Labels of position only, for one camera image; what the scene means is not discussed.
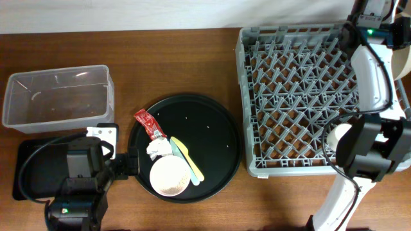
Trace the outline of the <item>cream shallow bowl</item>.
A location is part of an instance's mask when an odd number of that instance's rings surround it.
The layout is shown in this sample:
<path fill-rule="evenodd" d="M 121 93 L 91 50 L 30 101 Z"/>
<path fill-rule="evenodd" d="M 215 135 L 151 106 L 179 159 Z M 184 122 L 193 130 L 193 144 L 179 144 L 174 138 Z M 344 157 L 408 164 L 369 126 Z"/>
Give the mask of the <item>cream shallow bowl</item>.
<path fill-rule="evenodd" d="M 396 15 L 395 19 L 401 16 L 410 17 L 410 14 L 402 12 Z M 399 80 L 410 72 L 410 46 L 399 50 L 393 50 L 391 66 L 392 77 L 394 80 Z"/>

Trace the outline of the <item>pink bowl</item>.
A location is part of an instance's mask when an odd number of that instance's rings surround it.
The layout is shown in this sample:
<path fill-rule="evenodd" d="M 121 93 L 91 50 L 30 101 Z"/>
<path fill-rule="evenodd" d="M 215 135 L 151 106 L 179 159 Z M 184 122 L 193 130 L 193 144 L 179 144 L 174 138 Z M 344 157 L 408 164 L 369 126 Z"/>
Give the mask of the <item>pink bowl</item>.
<path fill-rule="evenodd" d="M 150 183 L 161 196 L 172 197 L 185 191 L 190 179 L 181 159 L 169 155 L 155 161 L 150 170 Z"/>

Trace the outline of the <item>white cup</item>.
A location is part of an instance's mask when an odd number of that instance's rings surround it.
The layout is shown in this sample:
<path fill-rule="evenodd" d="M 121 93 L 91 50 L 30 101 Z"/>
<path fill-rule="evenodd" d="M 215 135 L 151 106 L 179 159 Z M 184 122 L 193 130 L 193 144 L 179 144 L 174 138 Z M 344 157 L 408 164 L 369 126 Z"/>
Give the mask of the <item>white cup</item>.
<path fill-rule="evenodd" d="M 342 123 L 330 131 L 326 138 L 326 142 L 332 151 L 337 150 L 339 140 L 345 135 L 346 132 L 349 131 L 351 127 L 351 124 Z"/>

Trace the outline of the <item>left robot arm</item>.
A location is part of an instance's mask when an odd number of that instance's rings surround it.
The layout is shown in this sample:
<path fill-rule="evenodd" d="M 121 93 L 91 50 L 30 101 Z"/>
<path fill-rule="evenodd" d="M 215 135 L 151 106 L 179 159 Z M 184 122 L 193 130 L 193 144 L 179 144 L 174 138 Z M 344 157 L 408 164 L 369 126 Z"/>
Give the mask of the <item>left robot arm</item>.
<path fill-rule="evenodd" d="M 110 186 L 132 174 L 126 156 L 115 157 L 117 141 L 110 129 L 21 142 L 14 199 L 43 204 L 47 230 L 100 230 Z"/>

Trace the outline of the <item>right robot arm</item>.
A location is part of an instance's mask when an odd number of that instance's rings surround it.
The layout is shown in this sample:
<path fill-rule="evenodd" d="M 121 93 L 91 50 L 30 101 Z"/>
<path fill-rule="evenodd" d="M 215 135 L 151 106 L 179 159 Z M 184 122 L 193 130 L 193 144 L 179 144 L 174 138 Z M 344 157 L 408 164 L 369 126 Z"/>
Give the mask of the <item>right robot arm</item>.
<path fill-rule="evenodd" d="M 392 77 L 395 50 L 410 46 L 410 17 L 401 13 L 407 0 L 355 1 L 339 34 L 358 84 L 359 119 L 330 130 L 324 126 L 322 147 L 335 152 L 337 176 L 306 230 L 346 230 L 363 197 L 410 154 L 409 111 L 403 111 Z"/>

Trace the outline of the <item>grey dishwasher rack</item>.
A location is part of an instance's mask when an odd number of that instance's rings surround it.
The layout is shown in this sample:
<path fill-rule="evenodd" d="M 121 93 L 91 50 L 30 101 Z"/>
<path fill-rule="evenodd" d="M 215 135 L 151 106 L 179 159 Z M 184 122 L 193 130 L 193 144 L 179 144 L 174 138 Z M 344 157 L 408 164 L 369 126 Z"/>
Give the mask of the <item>grey dishwasher rack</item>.
<path fill-rule="evenodd" d="M 240 30 L 236 45 L 246 168 L 258 178 L 330 175 L 322 132 L 351 121 L 358 86 L 340 50 L 340 24 Z"/>

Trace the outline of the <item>crumpled white napkin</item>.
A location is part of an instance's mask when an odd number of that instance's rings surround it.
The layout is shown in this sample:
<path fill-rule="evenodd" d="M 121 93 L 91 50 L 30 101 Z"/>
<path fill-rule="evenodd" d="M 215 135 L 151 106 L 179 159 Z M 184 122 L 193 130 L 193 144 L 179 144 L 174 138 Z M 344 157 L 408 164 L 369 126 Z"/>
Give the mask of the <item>crumpled white napkin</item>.
<path fill-rule="evenodd" d="M 152 140 L 149 143 L 146 152 L 151 160 L 155 160 L 157 157 L 173 155 L 171 144 L 165 137 L 159 137 Z"/>

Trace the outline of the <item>red sauce packet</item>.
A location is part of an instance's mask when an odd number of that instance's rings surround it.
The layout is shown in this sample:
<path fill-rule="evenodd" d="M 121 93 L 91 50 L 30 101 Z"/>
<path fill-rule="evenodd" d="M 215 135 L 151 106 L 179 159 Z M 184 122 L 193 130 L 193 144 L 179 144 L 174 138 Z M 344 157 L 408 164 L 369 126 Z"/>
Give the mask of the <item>red sauce packet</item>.
<path fill-rule="evenodd" d="M 145 128 L 148 136 L 151 140 L 157 138 L 167 138 L 166 134 L 163 132 L 157 120 L 148 113 L 145 109 L 141 109 L 134 114 L 134 118 Z"/>

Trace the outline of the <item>light green plastic knife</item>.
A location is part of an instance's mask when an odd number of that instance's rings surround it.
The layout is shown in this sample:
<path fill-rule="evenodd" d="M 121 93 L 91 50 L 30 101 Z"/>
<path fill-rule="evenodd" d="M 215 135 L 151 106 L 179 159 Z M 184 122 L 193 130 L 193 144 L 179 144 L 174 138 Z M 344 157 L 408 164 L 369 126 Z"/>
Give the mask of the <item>light green plastic knife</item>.
<path fill-rule="evenodd" d="M 193 170 L 191 169 L 190 165 L 188 164 L 187 160 L 184 158 L 182 152 L 179 150 L 179 148 L 177 147 L 177 145 L 171 140 L 170 138 L 170 144 L 172 147 L 172 151 L 173 151 L 173 155 L 178 157 L 179 159 L 181 159 L 183 166 L 187 169 L 188 171 L 188 175 L 189 175 L 189 179 L 191 181 L 191 183 L 194 186 L 198 186 L 200 185 L 200 181 L 197 179 L 197 177 L 194 175 Z"/>

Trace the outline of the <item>yellow plastic knife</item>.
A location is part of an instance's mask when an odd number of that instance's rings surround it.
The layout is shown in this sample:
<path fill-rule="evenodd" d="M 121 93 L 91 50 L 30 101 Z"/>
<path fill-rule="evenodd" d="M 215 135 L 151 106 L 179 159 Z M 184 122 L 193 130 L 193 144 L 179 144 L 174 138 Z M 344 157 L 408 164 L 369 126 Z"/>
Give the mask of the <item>yellow plastic knife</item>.
<path fill-rule="evenodd" d="M 171 140 L 177 145 L 179 150 L 182 152 L 184 158 L 187 160 L 188 164 L 190 165 L 191 169 L 193 170 L 194 175 L 200 182 L 205 180 L 204 175 L 202 174 L 201 170 L 197 167 L 197 165 L 192 161 L 191 157 L 189 156 L 188 148 L 179 141 L 176 137 L 171 137 Z"/>

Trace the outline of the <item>black rectangular tray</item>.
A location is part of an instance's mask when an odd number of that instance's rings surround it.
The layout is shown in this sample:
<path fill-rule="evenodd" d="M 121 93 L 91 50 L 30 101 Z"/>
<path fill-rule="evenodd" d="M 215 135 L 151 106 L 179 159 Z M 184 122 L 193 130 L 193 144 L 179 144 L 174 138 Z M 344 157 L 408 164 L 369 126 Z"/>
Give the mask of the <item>black rectangular tray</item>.
<path fill-rule="evenodd" d="M 48 141 L 48 139 L 32 139 L 20 143 L 12 191 L 15 200 L 22 201 L 26 199 L 22 195 L 18 184 L 19 171 L 22 165 L 36 149 Z M 24 170 L 22 183 L 29 196 L 35 199 L 43 199 L 54 197 L 56 193 L 60 192 L 62 184 L 69 177 L 66 157 L 67 146 L 66 141 L 51 144 L 30 160 Z"/>

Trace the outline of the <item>clear plastic bin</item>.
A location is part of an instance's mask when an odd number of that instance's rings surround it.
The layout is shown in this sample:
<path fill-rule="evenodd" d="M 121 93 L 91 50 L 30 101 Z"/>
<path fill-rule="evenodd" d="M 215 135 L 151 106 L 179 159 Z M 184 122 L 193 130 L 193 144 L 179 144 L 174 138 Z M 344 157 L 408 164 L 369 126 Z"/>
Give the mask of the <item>clear plastic bin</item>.
<path fill-rule="evenodd" d="M 22 133 L 44 133 L 114 122 L 114 83 L 106 65 L 12 74 L 2 124 Z"/>

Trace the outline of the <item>round black serving tray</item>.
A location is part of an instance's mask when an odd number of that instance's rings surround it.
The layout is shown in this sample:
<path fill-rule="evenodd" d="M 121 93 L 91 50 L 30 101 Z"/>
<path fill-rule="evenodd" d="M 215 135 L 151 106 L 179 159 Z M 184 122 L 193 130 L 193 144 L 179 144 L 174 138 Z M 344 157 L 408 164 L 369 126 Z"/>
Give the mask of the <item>round black serving tray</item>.
<path fill-rule="evenodd" d="M 167 137 L 176 137 L 204 175 L 199 185 L 189 184 L 179 195 L 166 197 L 155 192 L 149 180 L 153 161 L 146 148 L 151 141 L 136 122 L 128 140 L 128 156 L 138 161 L 136 180 L 150 194 L 173 203 L 196 203 L 222 189 L 236 174 L 242 159 L 242 136 L 232 114 L 217 101 L 200 94 L 177 94 L 148 110 Z"/>

